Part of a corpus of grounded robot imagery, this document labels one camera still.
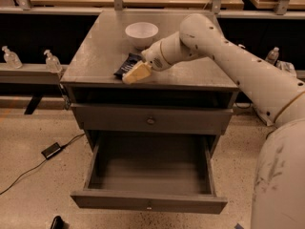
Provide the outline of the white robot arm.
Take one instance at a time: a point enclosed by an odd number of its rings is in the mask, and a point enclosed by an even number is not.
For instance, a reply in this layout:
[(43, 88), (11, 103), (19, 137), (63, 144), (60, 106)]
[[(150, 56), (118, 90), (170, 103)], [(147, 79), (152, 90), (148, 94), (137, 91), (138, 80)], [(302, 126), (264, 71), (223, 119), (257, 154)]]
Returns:
[(153, 43), (123, 75), (132, 84), (152, 71), (210, 57), (276, 126), (261, 148), (254, 176), (251, 229), (305, 229), (305, 84), (227, 40), (203, 14)]

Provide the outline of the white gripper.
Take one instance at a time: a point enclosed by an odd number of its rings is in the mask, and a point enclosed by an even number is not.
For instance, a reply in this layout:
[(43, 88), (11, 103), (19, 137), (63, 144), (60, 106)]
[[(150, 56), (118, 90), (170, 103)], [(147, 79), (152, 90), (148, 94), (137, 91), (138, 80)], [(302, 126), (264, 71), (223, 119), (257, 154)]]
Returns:
[(153, 43), (149, 48), (142, 51), (142, 60), (138, 61), (127, 73), (123, 74), (122, 81), (125, 84), (132, 84), (152, 74), (152, 69), (158, 72), (166, 71), (173, 65), (164, 57), (161, 50), (162, 42)]

